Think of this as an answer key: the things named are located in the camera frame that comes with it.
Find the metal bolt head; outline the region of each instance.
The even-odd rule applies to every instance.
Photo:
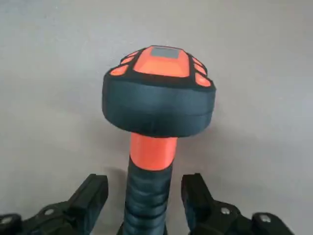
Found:
[[[0,220],[0,224],[9,224],[13,220],[12,217],[8,216]]]
[[[48,209],[45,211],[45,215],[51,215],[54,213],[54,209]]]
[[[265,223],[270,223],[270,217],[267,214],[260,215],[260,219]]]
[[[222,214],[230,214],[230,210],[228,208],[226,208],[226,207],[222,207],[221,208],[221,213]]]

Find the orange top panel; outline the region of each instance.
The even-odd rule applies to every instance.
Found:
[[[128,65],[124,65],[124,66],[121,66],[121,67],[117,67],[115,69],[113,69],[110,74],[113,75],[113,76],[120,76],[120,75],[123,75],[126,70],[128,68]]]
[[[138,58],[136,72],[172,76],[189,76],[189,59],[186,52],[171,47],[148,47]]]
[[[196,83],[203,87],[211,86],[210,81],[203,77],[200,73],[196,73]]]

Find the black handle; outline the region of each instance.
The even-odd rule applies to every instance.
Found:
[[[166,234],[165,216],[172,178],[172,164],[148,171],[130,158],[124,211],[123,235]]]

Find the black plastic bracket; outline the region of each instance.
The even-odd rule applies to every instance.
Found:
[[[0,215],[0,234],[89,235],[107,198],[107,177],[91,174],[68,201],[46,206],[30,219]]]
[[[293,235],[274,214],[259,212],[250,220],[234,205],[214,200],[198,173],[183,176],[181,198],[190,235]]]

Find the gray background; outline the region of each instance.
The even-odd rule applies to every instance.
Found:
[[[102,116],[102,76],[159,44],[198,57],[218,88],[210,128],[179,141],[169,232],[187,234],[180,180],[200,172],[244,215],[311,234],[312,11],[311,0],[1,0],[0,211],[31,216],[107,174],[94,233],[117,231],[129,134]]]

